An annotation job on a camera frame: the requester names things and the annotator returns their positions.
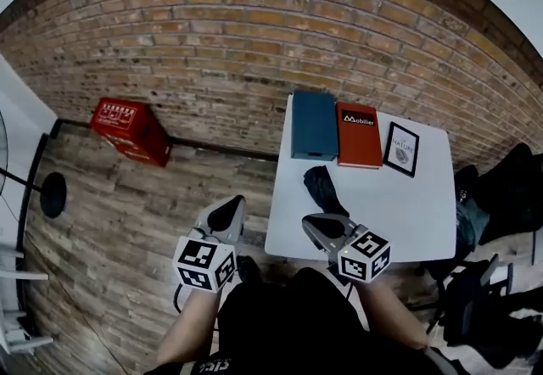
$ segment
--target white cube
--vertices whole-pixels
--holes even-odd
[[[183,285],[219,292],[236,271],[236,253],[232,245],[181,236],[173,266]]]
[[[390,264],[390,242],[365,231],[338,252],[339,274],[369,283]]]

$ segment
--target framed print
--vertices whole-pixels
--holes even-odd
[[[383,163],[410,177],[415,177],[418,138],[416,133],[391,121]]]

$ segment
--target brick wall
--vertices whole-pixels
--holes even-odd
[[[518,48],[541,59],[487,0],[464,14],[450,0],[31,2],[4,12],[0,51],[63,119],[126,98],[172,136],[277,153],[287,96],[309,88],[446,129],[458,165],[486,169],[520,141],[543,151],[543,93]]]

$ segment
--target red book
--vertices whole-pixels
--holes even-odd
[[[338,165],[362,168],[383,166],[377,112],[372,107],[338,102]]]

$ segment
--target red crate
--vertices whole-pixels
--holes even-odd
[[[131,160],[164,167],[171,141],[146,104],[102,98],[91,127]]]

